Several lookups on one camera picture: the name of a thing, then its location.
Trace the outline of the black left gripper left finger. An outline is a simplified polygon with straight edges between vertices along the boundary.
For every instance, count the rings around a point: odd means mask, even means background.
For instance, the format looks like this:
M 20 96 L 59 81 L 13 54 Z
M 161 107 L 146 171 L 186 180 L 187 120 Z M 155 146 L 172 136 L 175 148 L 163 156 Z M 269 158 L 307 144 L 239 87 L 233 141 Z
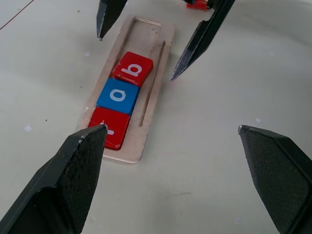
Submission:
M 0 221 L 2 234 L 79 234 L 97 188 L 107 127 L 69 135 Z

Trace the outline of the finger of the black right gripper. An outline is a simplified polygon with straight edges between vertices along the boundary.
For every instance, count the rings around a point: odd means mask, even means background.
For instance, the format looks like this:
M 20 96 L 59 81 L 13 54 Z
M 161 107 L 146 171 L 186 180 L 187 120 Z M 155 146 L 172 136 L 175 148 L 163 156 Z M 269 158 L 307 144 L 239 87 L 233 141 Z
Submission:
M 170 78 L 174 81 L 189 68 L 210 46 L 234 0 L 187 0 L 191 9 L 213 10 L 209 20 L 203 20 L 195 29 Z
M 124 9 L 127 0 L 100 0 L 96 17 L 97 39 L 102 41 Z

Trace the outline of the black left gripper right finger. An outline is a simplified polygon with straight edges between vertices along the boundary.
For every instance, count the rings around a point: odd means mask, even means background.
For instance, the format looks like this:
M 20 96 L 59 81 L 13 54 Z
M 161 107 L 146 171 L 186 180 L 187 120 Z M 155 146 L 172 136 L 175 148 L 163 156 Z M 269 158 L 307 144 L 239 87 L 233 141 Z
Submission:
M 281 234 L 312 232 L 312 161 L 288 137 L 238 128 L 253 184 Z

